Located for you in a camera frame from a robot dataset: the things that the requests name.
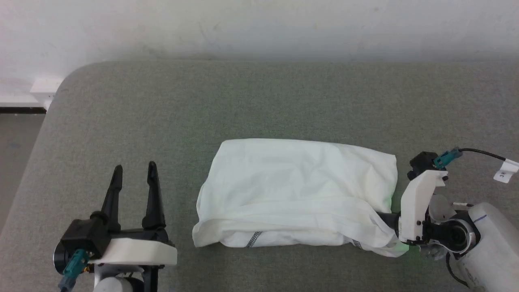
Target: white fabric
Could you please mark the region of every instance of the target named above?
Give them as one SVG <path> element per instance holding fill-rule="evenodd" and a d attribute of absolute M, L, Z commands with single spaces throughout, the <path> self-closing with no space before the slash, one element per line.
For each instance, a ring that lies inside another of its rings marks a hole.
<path fill-rule="evenodd" d="M 357 241 L 362 249 L 397 257 L 408 246 L 375 213 L 391 212 L 396 183 L 395 156 L 375 150 L 299 140 L 228 140 L 200 189 L 193 241 L 197 247 Z"/>

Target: black cable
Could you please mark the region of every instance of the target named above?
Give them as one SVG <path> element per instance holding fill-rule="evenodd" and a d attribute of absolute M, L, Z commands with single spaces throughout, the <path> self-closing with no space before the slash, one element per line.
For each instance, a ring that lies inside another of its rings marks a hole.
<path fill-rule="evenodd" d="M 469 288 L 469 284 L 467 282 L 463 281 L 462 279 L 456 277 L 456 275 L 453 273 L 453 270 L 450 268 L 450 253 L 447 252 L 447 255 L 445 256 L 445 262 L 447 263 L 447 270 L 449 271 L 449 274 L 454 278 L 454 280 L 458 281 L 460 284 L 465 285 L 467 288 Z"/>
<path fill-rule="evenodd" d="M 459 152 L 463 152 L 463 151 L 467 151 L 467 152 L 476 152 L 476 153 L 481 153 L 481 154 L 485 154 L 485 155 L 488 155 L 488 156 L 492 156 L 494 158 L 497 158 L 499 160 L 502 160 L 502 161 L 505 161 L 507 160 L 506 158 L 502 157 L 502 156 L 499 156 L 497 154 L 494 154 L 494 153 L 490 153 L 490 152 L 486 152 L 486 151 L 483 151 L 483 150 L 479 150 L 479 149 L 474 149 L 474 148 L 461 148 L 458 150 Z"/>

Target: gray upholstered surface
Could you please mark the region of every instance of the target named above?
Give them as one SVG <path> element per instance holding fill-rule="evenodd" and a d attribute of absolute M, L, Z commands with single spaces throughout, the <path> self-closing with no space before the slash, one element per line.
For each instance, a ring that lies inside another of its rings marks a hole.
<path fill-rule="evenodd" d="M 195 248 L 195 201 L 226 139 L 264 137 L 360 145 L 398 159 L 398 195 L 410 158 L 455 145 L 519 159 L 517 63 L 269 64 L 111 62 L 61 85 L 0 237 L 0 290 L 53 291 L 52 251 L 74 218 L 100 208 L 113 167 L 125 169 L 123 228 L 145 210 L 155 160 L 167 230 L 179 264 L 161 291 L 463 291 L 445 264 L 416 249 L 385 258 L 352 245 Z M 519 178 L 492 179 L 500 162 L 466 154 L 440 190 L 488 201 L 515 224 Z M 91 291 L 82 275 L 75 291 Z"/>

